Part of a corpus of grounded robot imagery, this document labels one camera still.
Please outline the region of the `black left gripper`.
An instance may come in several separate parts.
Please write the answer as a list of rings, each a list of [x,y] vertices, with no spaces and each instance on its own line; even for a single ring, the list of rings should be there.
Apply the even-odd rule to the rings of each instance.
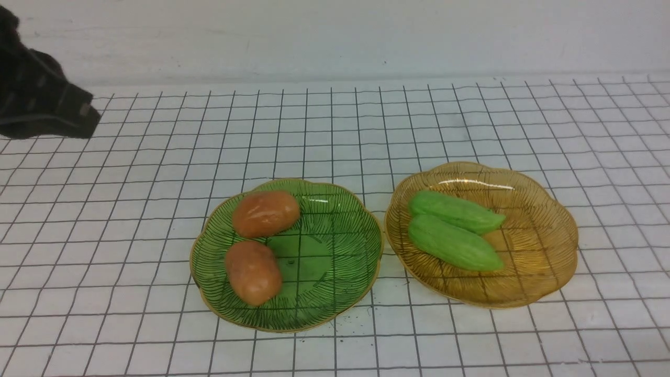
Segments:
[[[101,120],[93,94],[66,78],[48,53],[28,48],[19,18],[1,7],[1,134],[90,139]]]

